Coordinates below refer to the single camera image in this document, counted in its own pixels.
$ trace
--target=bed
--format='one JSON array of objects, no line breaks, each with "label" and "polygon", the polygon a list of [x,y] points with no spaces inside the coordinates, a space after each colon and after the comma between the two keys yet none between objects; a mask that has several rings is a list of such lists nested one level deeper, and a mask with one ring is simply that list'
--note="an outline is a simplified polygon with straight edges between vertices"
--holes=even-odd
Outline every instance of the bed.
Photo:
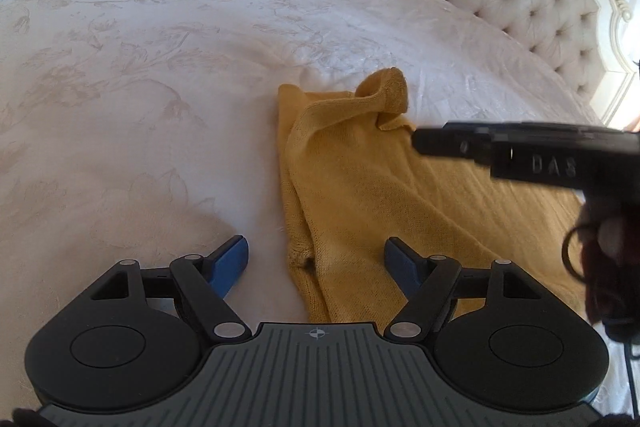
[{"label": "bed", "polygon": [[[37,406],[30,336],[120,259],[164,266],[242,233],[229,304],[253,328],[306,319],[284,259],[282,83],[354,89],[398,66],[418,124],[612,118],[632,71],[624,0],[541,4],[540,27],[571,38],[538,44],[515,1],[508,27],[473,1],[0,1],[0,417]],[[603,412],[628,406],[610,351]]]}]

